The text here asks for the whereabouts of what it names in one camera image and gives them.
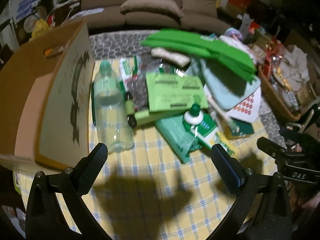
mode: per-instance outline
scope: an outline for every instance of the empty bottle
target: empty bottle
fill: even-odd
[[[94,109],[99,142],[109,152],[128,150],[133,146],[133,131],[128,124],[118,77],[110,62],[104,60],[94,78]]]

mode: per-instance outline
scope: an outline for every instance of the yellow checkered tablecloth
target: yellow checkered tablecloth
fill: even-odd
[[[113,60],[117,71],[119,60]],[[97,130],[89,113],[90,150],[98,143]],[[255,134],[231,141],[244,167],[273,174],[271,157],[256,147],[267,134],[258,119]],[[234,202],[208,151],[190,154],[181,164],[153,124],[135,130],[131,150],[110,153],[85,204],[113,239],[206,239]],[[19,175],[22,199],[27,204],[33,177]],[[78,231],[61,194],[58,200],[69,226]]]

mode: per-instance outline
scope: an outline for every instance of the das logo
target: das logo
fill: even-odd
[[[305,175],[305,174],[302,174],[302,173],[294,172],[294,173],[292,174],[292,177],[293,177],[293,178],[296,178],[296,179],[305,179],[306,175]]]

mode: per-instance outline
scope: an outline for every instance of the basket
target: basket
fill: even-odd
[[[296,122],[300,119],[301,115],[293,115],[287,108],[282,99],[277,95],[277,93],[272,88],[272,85],[267,80],[267,78],[262,73],[261,65],[258,67],[258,77],[261,80],[261,90],[266,97],[273,113],[279,121],[282,122]]]

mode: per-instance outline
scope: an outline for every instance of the green cap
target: green cap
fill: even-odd
[[[110,72],[111,70],[112,70],[112,68],[111,68],[111,65],[110,65],[110,62],[109,62],[109,61],[103,60],[103,61],[100,63],[99,71],[101,72],[101,74],[105,75],[105,74],[107,74],[108,72]]]
[[[199,116],[199,113],[200,113],[200,106],[197,104],[197,103],[194,103],[190,110],[189,110],[189,113],[193,116],[193,117],[197,117]]]

